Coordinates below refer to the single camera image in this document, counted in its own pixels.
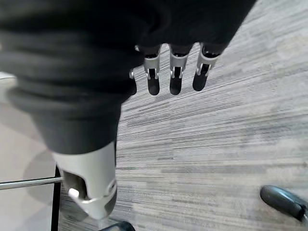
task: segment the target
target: black sleeve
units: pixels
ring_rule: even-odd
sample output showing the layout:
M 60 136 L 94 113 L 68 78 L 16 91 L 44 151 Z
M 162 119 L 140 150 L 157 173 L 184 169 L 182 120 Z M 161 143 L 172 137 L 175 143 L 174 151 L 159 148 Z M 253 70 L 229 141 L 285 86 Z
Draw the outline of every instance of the black sleeve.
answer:
M 0 70 L 47 146 L 80 154 L 116 139 L 135 45 L 228 45 L 254 0 L 0 0 Z

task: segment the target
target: white floor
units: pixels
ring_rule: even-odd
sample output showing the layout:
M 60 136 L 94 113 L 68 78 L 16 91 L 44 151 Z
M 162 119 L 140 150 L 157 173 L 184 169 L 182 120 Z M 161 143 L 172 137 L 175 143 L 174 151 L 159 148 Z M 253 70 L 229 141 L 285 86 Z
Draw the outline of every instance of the white floor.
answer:
M 28 115 L 4 91 L 14 79 L 0 73 L 0 182 L 53 177 L 55 164 Z M 49 231 L 53 185 L 0 191 L 1 231 Z

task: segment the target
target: metal joint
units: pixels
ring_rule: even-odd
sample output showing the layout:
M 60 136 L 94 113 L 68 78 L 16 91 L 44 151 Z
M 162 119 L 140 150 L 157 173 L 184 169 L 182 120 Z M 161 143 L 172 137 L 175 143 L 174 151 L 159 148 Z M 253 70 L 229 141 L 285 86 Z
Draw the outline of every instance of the metal joint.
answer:
M 199 56 L 198 56 L 198 60 L 197 60 L 196 73 L 197 73 L 197 75 L 201 75 L 202 66 L 204 64 L 206 64 L 206 65 L 209 65 L 209 68 L 208 68 L 205 76 L 208 76 L 208 71 L 211 70 L 215 66 L 215 63 L 216 63 L 216 61 L 217 61 L 217 59 L 220 55 L 218 55 L 217 57 L 214 57 L 214 58 L 205 57 L 202 54 L 202 47 L 203 47 L 203 45 L 201 45 L 201 48 L 200 48 L 200 52 L 199 52 Z
M 148 79 L 151 79 L 150 69 L 155 70 L 155 79 L 158 79 L 158 76 L 159 76 L 159 56 L 160 55 L 158 55 L 155 58 L 144 58 L 144 71 L 145 71 Z
M 185 56 L 176 56 L 170 52 L 170 71 L 171 78 L 175 78 L 175 68 L 180 67 L 179 78 L 183 77 L 184 70 L 186 68 L 186 62 L 188 59 L 188 54 Z

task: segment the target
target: robotic finger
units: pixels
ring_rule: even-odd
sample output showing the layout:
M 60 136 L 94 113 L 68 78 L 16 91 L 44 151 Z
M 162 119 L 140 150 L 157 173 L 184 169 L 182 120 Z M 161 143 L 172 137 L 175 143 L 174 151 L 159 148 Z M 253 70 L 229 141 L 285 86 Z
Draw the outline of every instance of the robotic finger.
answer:
M 148 79 L 148 90 L 151 95 L 159 93 L 159 70 L 160 70 L 160 49 L 161 45 L 154 47 L 138 47 L 144 53 L 144 71 Z
M 193 45 L 177 46 L 170 44 L 170 92 L 178 95 L 182 87 L 183 72 L 188 54 Z
M 201 48 L 197 60 L 197 70 L 193 78 L 192 87 L 196 91 L 201 91 L 206 84 L 209 71 L 215 66 L 220 54 L 210 52 L 206 46 L 201 43 Z

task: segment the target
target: black object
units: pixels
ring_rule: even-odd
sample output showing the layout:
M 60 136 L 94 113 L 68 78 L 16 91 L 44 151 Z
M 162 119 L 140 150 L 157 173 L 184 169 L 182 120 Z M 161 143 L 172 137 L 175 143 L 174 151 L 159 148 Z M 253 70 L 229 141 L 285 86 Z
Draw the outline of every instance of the black object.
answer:
M 116 139 L 128 73 L 144 61 L 135 45 L 203 42 L 222 53 L 255 1 L 0 0 L 0 69 L 18 79 L 9 99 L 51 150 L 100 149 Z
M 148 79 L 148 90 L 151 95 L 157 95 L 159 93 L 159 79 L 151 77 Z
M 182 79 L 177 77 L 177 68 L 175 68 L 175 78 L 170 78 L 170 93 L 178 95 L 182 88 Z
M 206 84 L 207 80 L 207 73 L 208 73 L 209 65 L 204 64 L 201 68 L 201 74 L 197 75 L 197 73 L 194 74 L 193 77 L 193 84 L 192 87 L 196 91 L 201 91 Z
M 116 231 L 135 231 L 134 227 L 126 221 L 122 221 L 120 223 L 114 224 L 100 231 L 114 231 L 114 230 Z
M 272 185 L 265 185 L 260 190 L 260 196 L 269 206 L 303 221 L 308 203 L 293 193 Z

